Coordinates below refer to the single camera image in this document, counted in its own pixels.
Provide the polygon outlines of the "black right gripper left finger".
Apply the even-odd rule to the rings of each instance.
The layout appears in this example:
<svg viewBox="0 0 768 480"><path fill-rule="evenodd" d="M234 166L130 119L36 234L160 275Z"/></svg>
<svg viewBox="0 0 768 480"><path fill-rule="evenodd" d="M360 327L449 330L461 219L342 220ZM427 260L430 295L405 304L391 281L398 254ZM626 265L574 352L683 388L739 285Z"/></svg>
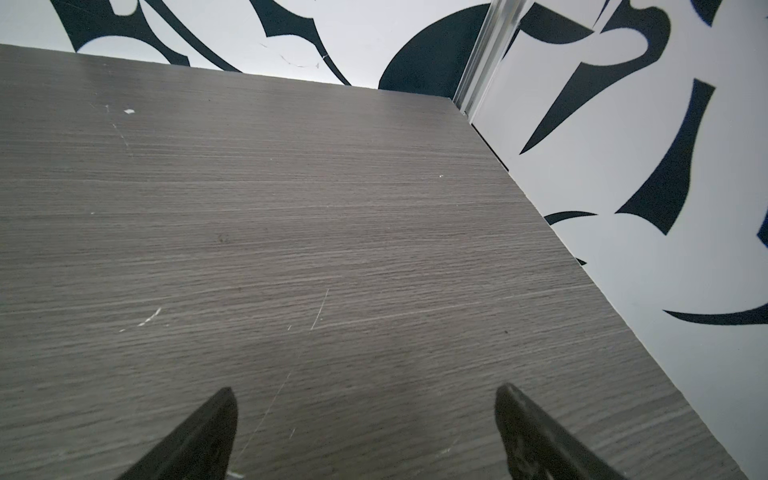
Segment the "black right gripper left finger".
<svg viewBox="0 0 768 480"><path fill-rule="evenodd" d="M237 425L236 396L230 387L224 387L119 479L224 479Z"/></svg>

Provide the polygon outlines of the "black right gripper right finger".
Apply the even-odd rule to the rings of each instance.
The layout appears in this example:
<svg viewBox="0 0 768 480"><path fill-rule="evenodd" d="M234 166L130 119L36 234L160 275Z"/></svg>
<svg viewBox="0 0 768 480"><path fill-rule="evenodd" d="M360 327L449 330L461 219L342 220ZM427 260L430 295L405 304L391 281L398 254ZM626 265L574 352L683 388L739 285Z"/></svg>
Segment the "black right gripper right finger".
<svg viewBox="0 0 768 480"><path fill-rule="evenodd" d="M623 477L511 383L497 388L494 417L513 479Z"/></svg>

